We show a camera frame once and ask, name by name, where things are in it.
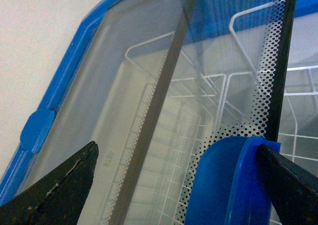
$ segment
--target white wall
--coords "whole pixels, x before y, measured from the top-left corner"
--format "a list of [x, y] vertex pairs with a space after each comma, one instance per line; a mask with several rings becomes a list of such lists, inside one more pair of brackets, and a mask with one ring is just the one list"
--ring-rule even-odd
[[0, 0], [0, 178], [81, 20], [101, 0]]

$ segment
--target chest freezer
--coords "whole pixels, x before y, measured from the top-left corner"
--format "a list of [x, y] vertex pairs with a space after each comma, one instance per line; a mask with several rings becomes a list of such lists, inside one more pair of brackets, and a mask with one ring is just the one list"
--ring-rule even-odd
[[[103, 0], [23, 129], [1, 204], [90, 141], [99, 158], [80, 225], [184, 224], [198, 161], [224, 137], [278, 135], [317, 175], [318, 47], [292, 44], [286, 69], [293, 1]], [[297, 1], [297, 44], [317, 38], [303, 35], [316, 2]]]

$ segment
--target blue plastic corner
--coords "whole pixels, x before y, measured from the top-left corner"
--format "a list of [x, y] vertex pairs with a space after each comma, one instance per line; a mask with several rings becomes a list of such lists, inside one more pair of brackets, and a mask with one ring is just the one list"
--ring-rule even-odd
[[27, 120], [21, 136], [21, 146], [33, 154], [38, 153], [53, 125], [55, 112], [49, 109], [39, 109]]
[[186, 225], [268, 225], [271, 203], [255, 156], [261, 144], [280, 148], [261, 137], [229, 137], [205, 151], [194, 178]]

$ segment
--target black dot pattern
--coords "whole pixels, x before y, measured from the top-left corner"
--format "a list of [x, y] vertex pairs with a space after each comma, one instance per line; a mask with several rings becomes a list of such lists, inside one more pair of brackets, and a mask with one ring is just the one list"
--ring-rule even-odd
[[272, 83], [275, 74], [277, 62], [277, 52], [279, 49], [282, 20], [285, 11], [285, 0], [273, 0], [279, 2], [270, 8], [268, 24], [266, 26], [266, 34], [263, 40], [263, 49], [261, 52], [261, 60], [257, 73], [255, 75], [255, 90], [252, 97], [252, 103], [249, 108], [248, 120], [243, 123], [225, 124], [222, 122], [217, 130], [214, 130], [210, 137], [204, 138], [203, 142], [193, 150], [188, 172], [185, 176], [182, 194], [178, 203], [175, 214], [174, 224], [180, 225], [184, 223], [186, 208], [188, 205], [188, 197], [191, 194], [193, 180], [200, 157], [206, 149], [213, 143], [222, 138], [231, 136], [263, 136], [265, 134], [269, 103], [271, 99]]

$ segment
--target black metal tool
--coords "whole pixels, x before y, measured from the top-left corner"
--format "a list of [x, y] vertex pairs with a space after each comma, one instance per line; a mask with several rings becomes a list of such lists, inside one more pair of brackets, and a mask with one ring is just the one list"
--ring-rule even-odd
[[91, 185], [98, 146], [90, 142], [0, 207], [1, 225], [76, 225]]
[[318, 178], [261, 145], [256, 160], [283, 225], [318, 225]]

